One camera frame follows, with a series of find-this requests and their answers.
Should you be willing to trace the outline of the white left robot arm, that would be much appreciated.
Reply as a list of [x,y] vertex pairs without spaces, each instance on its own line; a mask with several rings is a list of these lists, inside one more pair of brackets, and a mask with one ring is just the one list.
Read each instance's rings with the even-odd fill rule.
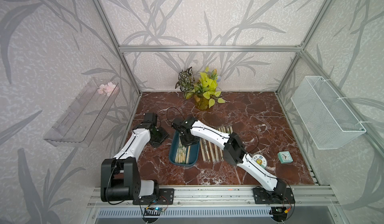
[[142,180],[138,159],[149,143],[160,147],[169,137],[161,126],[157,126],[158,115],[144,114],[144,120],[132,129],[132,134],[124,147],[113,158],[101,164],[101,200],[114,205],[116,202],[141,200],[154,203],[160,199],[157,181]]

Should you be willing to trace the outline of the teal plastic storage box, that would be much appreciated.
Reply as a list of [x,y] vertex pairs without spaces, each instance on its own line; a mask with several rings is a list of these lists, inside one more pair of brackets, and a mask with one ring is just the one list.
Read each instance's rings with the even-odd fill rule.
[[190,146],[182,145],[180,135],[176,131],[169,152],[169,161],[174,165],[189,168],[196,164],[199,151],[199,144],[193,144]]

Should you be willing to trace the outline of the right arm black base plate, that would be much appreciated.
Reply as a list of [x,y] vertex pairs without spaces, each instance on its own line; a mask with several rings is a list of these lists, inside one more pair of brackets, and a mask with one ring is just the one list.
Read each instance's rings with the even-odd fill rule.
[[270,192],[262,187],[255,187],[252,189],[253,198],[257,205],[293,205],[296,203],[292,189],[285,188],[285,193],[280,191]]

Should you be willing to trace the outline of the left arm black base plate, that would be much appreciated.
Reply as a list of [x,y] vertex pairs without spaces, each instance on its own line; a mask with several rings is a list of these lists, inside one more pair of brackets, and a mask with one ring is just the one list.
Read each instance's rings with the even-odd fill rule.
[[133,205],[172,205],[175,197],[175,189],[158,189],[153,195],[143,196],[133,201]]

